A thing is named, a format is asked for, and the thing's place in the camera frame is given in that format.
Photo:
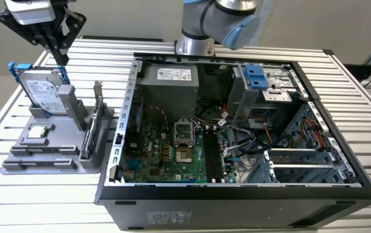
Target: aluminum table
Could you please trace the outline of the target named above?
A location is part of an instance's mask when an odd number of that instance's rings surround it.
[[[173,53],[173,43],[77,39],[66,65],[76,96],[93,105],[93,82],[102,81],[102,95],[117,121],[133,52]],[[324,106],[371,177],[371,96],[338,59],[322,50],[245,47],[214,48],[216,56],[297,61]],[[34,65],[53,66],[44,52]],[[29,117],[29,100],[17,87],[0,111],[0,165]],[[93,205],[98,174],[0,174],[0,232],[116,232],[102,206]],[[371,232],[371,207],[332,222],[317,233]]]

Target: blue plastic tab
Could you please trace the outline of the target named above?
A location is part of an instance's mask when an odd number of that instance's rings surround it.
[[[206,1],[206,0],[182,0],[182,4],[194,3],[198,1]]]
[[[57,67],[57,68],[61,71],[61,80],[62,80],[62,83],[69,85],[69,78],[68,78],[68,72],[66,72],[65,67]]]
[[[32,69],[32,64],[17,64],[16,70],[29,70]]]
[[[17,83],[20,83],[20,79],[18,79],[18,76],[16,74],[14,63],[13,62],[8,63],[8,72],[10,73],[12,77],[14,78],[14,81]]]
[[[269,88],[261,66],[244,65],[244,76],[248,80],[250,89],[266,90]]]

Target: power supply label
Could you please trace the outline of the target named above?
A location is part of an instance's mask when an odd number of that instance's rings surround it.
[[[192,211],[146,211],[150,224],[188,224]]]
[[[52,114],[65,113],[54,85],[49,81],[26,80],[30,94],[40,108]]]
[[[160,80],[190,81],[190,69],[160,68],[157,72]]]

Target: colored wires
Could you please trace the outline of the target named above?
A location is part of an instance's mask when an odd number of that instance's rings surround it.
[[[158,107],[154,107],[154,106],[145,107],[145,110],[148,110],[148,109],[154,109],[161,113],[161,115],[164,117],[165,129],[168,130],[168,120],[166,120],[165,112]]]
[[[308,124],[309,128],[312,127],[317,127],[318,124],[316,123],[314,120],[310,120],[310,119],[302,119],[301,120],[301,131],[300,131],[300,135],[297,136],[297,138],[294,139],[293,141],[293,144],[297,144],[300,141],[301,141],[301,138],[302,138],[302,134],[305,132],[305,128],[304,128],[304,124]],[[316,141],[317,141],[317,144],[321,147],[325,147],[325,142],[324,142],[324,139],[321,137],[321,135],[318,134],[317,130],[312,130],[312,134],[313,136],[316,137]]]
[[[225,111],[225,103],[221,104],[221,111],[222,111],[222,113],[228,114],[228,112]],[[228,114],[228,116],[230,118],[234,118],[234,114]],[[268,131],[268,121],[266,121],[266,118],[264,116],[260,116],[260,117],[249,116],[248,118],[262,119],[262,128],[264,128],[265,134],[268,136],[269,142],[272,142],[270,134],[269,134],[269,131]]]

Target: blue drive bay latch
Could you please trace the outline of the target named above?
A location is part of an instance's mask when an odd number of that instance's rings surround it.
[[[244,76],[248,80],[249,88],[266,90],[269,88],[269,83],[264,75],[261,66],[244,65],[242,69],[244,69]]]

